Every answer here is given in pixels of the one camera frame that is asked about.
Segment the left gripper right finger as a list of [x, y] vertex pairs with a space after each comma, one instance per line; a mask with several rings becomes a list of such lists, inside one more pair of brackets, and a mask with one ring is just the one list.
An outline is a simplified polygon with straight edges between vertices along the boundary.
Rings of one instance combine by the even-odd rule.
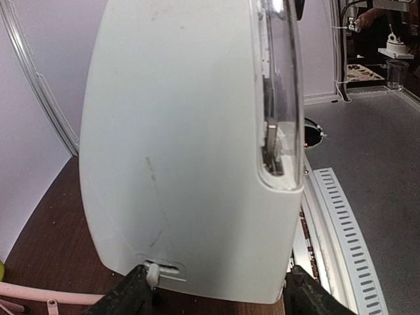
[[355, 315], [299, 265], [286, 274], [283, 302], [286, 314]]

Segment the pink music stand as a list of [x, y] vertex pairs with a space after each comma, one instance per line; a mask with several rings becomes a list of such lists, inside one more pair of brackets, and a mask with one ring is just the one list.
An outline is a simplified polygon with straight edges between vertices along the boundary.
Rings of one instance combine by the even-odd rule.
[[59, 304], [90, 306], [103, 298], [103, 295], [97, 294], [52, 291], [5, 282], [1, 282], [1, 296], [45, 303], [48, 314], [59, 314]]

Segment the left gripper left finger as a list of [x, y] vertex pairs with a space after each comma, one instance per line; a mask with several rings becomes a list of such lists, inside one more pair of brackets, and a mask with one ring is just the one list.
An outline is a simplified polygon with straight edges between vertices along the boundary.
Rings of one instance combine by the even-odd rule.
[[111, 291], [95, 304], [87, 307], [85, 315], [153, 314], [161, 304], [161, 296], [154, 293], [146, 281], [143, 265], [134, 267]]

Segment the white metronome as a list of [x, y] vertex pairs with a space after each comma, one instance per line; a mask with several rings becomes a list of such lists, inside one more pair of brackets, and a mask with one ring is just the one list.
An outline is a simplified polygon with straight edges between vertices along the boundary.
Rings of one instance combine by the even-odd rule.
[[301, 74], [293, 1], [108, 1], [79, 142], [102, 264], [276, 303], [303, 194]]

